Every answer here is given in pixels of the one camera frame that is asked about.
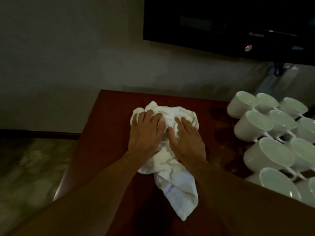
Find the dark baseboard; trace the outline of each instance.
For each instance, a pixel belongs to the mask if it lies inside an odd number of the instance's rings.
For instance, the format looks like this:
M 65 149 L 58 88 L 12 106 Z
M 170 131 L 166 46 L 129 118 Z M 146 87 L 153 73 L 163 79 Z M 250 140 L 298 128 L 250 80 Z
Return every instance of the dark baseboard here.
M 0 129 L 0 138 L 53 138 L 78 140 L 80 133 Z

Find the black television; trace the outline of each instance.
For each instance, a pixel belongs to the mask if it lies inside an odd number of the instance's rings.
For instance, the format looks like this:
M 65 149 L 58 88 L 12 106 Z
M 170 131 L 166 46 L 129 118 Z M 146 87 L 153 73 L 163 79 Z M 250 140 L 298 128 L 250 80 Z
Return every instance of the black television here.
M 246 5 L 231 10 L 210 1 L 145 0 L 143 39 L 233 57 L 315 65 L 314 9 L 270 4 L 269 10 Z

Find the white towel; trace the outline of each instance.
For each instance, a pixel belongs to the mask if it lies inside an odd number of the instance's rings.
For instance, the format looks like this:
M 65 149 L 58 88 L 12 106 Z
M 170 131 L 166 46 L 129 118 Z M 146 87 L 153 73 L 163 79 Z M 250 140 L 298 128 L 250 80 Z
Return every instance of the white towel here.
M 199 123 L 195 112 L 184 109 L 182 107 L 162 107 L 152 101 L 145 109 L 136 108 L 130 119 L 130 125 L 134 114 L 143 111 L 153 110 L 154 115 L 162 113 L 166 129 L 174 128 L 176 138 L 178 139 L 178 124 L 175 117 L 185 117 L 191 121 L 192 125 L 199 129 Z M 161 189 L 170 202 L 176 214 L 185 221 L 186 218 L 198 205 L 198 193 L 196 189 L 194 177 L 179 163 L 169 146 L 169 140 L 166 135 L 158 148 L 159 152 L 153 155 L 148 161 L 138 170 L 141 174 L 154 174 L 154 180 L 159 189 Z

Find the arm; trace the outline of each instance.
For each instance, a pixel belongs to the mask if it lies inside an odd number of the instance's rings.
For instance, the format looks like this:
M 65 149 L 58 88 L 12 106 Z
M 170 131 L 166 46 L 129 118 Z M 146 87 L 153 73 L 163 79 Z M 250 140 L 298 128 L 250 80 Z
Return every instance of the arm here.
M 105 235 L 126 188 L 139 168 L 156 151 L 165 130 L 162 114 L 136 115 L 127 153 L 82 187 L 53 202 L 10 235 Z
M 176 119 L 179 140 L 167 136 L 177 159 L 205 191 L 209 207 L 234 235 L 309 235 L 315 209 L 227 173 L 206 161 L 205 146 L 189 121 Z

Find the cup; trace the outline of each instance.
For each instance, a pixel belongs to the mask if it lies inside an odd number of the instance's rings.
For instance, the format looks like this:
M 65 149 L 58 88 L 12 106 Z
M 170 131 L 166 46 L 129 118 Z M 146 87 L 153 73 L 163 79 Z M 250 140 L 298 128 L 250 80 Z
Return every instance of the cup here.
M 285 141 L 280 139 L 280 137 L 286 133 L 290 134 L 294 138 L 296 137 L 291 130 L 297 127 L 297 123 L 285 112 L 271 110 L 266 116 L 273 122 L 273 128 L 268 132 L 270 136 L 281 143 L 285 143 Z
M 293 153 L 274 139 L 261 138 L 244 153 L 243 160 L 247 168 L 255 173 L 260 172 L 265 167 L 276 170 L 286 169 L 294 175 L 294 179 L 298 176 L 306 180 L 301 173 L 290 168 L 294 163 Z
M 247 92 L 239 91 L 227 107 L 227 114 L 232 118 L 240 119 L 248 110 L 253 110 L 258 105 L 258 99 Z
M 301 201 L 300 193 L 293 182 L 285 174 L 273 168 L 263 168 L 260 172 L 247 177 L 246 180 Z
M 308 108 L 302 104 L 300 101 L 297 101 L 293 98 L 284 98 L 279 103 L 279 110 L 285 112 L 290 115 L 293 119 L 297 119 L 298 117 L 303 117 L 303 114 L 308 111 Z
M 270 110 L 277 109 L 279 106 L 278 101 L 265 93 L 258 93 L 256 95 L 258 98 L 259 104 L 256 106 L 256 109 L 262 114 L 268 113 Z
M 291 168 L 297 172 L 315 171 L 315 146 L 301 138 L 292 138 L 283 144 L 293 152 L 294 164 Z
M 247 111 L 234 126 L 235 136 L 245 142 L 257 142 L 261 136 L 272 138 L 267 132 L 273 123 L 258 111 Z
M 295 186 L 302 202 L 315 208 L 315 177 L 309 178 L 308 181 L 300 181 Z
M 311 118 L 300 118 L 296 121 L 297 128 L 293 130 L 293 133 L 310 143 L 315 143 L 315 120 Z

